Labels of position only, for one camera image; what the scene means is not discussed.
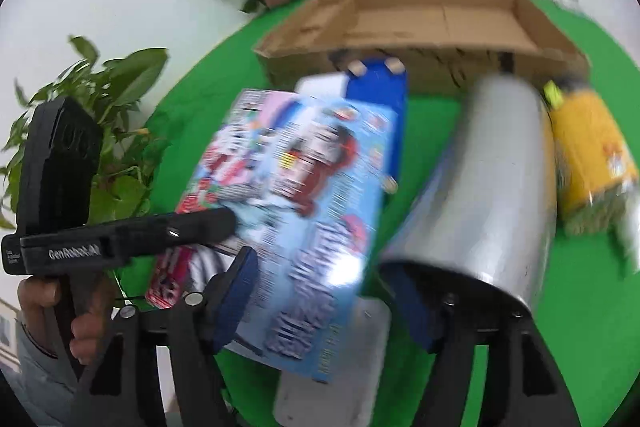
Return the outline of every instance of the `green table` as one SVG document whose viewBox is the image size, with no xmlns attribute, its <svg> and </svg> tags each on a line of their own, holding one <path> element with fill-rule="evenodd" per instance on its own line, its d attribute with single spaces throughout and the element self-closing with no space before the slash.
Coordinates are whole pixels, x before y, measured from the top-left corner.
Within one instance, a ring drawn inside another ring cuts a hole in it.
<svg viewBox="0 0 640 427">
<path fill-rule="evenodd" d="M 591 80 L 640 158 L 640 73 L 620 47 L 592 21 L 534 0 L 590 57 Z M 296 5 L 252 21 L 204 57 L 162 100 L 148 121 L 170 146 L 152 194 L 156 212 L 174 210 L 212 134 L 245 87 L 266 88 L 255 42 Z M 385 208 L 377 252 L 402 223 L 414 196 L 443 149 L 459 106 L 456 100 L 412 97 L 408 105 L 401 184 Z M 425 140 L 424 129 L 430 129 Z M 138 260 L 122 277 L 129 295 L 146 289 L 152 261 Z M 363 295 L 382 298 L 394 311 L 373 426 L 411 424 L 433 357 L 409 338 L 393 301 L 369 266 Z M 640 276 L 624 279 L 619 254 L 607 235 L 555 240 L 538 326 L 564 374 L 584 427 L 601 427 L 620 404 L 640 369 Z M 254 427 L 276 427 L 271 413 L 278 371 L 229 352 L 217 356 L 234 406 Z M 486 348 L 478 347 L 463 425 L 475 426 L 482 400 Z"/>
</svg>

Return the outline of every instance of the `green surface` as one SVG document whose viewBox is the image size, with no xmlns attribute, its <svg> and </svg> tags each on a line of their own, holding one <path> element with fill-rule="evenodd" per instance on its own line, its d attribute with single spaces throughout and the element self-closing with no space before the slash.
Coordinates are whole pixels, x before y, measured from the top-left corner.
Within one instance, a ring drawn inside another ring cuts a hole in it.
<svg viewBox="0 0 640 427">
<path fill-rule="evenodd" d="M 640 73 L 633 62 L 590 20 L 550 2 L 534 1 L 590 57 L 591 80 L 618 120 L 630 149 L 640 158 Z M 166 136 L 171 145 L 152 194 L 156 212 L 174 210 L 194 166 L 239 90 L 268 87 L 251 48 L 295 6 L 268 13 L 231 36 L 158 105 L 148 126 Z M 373 261 L 433 168 L 458 111 L 454 100 L 410 99 L 401 184 L 382 214 Z M 129 295 L 144 293 L 151 265 L 151 260 L 139 260 L 123 275 L 122 284 Z M 640 369 L 640 276 L 623 279 L 621 266 L 606 235 L 567 238 L 559 232 L 536 313 L 540 331 L 564 374 L 584 427 L 600 427 L 606 422 Z M 367 273 L 362 293 L 384 299 L 395 311 L 373 271 Z M 477 355 L 465 427 L 476 425 L 482 400 L 486 348 L 479 347 Z M 226 351 L 217 359 L 241 415 L 254 427 L 276 427 L 271 411 L 278 371 Z M 431 362 L 432 357 L 412 343 L 394 313 L 373 426 L 411 424 Z"/>
</svg>

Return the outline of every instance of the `metallic cylinder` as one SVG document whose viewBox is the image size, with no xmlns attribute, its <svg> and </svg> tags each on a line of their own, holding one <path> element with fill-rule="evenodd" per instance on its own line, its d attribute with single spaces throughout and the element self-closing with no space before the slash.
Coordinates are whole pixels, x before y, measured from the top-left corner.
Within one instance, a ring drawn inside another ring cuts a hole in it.
<svg viewBox="0 0 640 427">
<path fill-rule="evenodd" d="M 554 146 L 536 90 L 479 80 L 449 148 L 380 254 L 418 290 L 480 310 L 530 314 L 556 223 Z"/>
</svg>

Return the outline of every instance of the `colorful package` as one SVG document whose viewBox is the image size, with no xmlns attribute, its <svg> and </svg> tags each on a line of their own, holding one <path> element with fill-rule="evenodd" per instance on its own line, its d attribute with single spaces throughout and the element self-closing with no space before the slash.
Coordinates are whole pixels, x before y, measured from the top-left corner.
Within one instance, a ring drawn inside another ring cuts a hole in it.
<svg viewBox="0 0 640 427">
<path fill-rule="evenodd" d="M 373 244 L 394 126 L 384 106 L 243 91 L 177 209 L 229 206 L 236 237 L 167 251 L 147 300 L 165 308 L 201 291 L 251 245 L 259 282 L 227 349 L 328 381 Z"/>
</svg>

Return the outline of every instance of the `gray sleeve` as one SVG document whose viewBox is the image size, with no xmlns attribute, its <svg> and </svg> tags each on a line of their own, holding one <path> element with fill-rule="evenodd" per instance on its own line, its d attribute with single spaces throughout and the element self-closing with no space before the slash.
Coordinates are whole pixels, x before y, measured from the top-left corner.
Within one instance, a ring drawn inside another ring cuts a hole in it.
<svg viewBox="0 0 640 427">
<path fill-rule="evenodd" d="M 68 416 L 74 388 L 63 381 L 58 359 L 32 342 L 20 321 L 15 329 L 20 373 L 5 377 L 38 427 L 61 427 Z"/>
</svg>

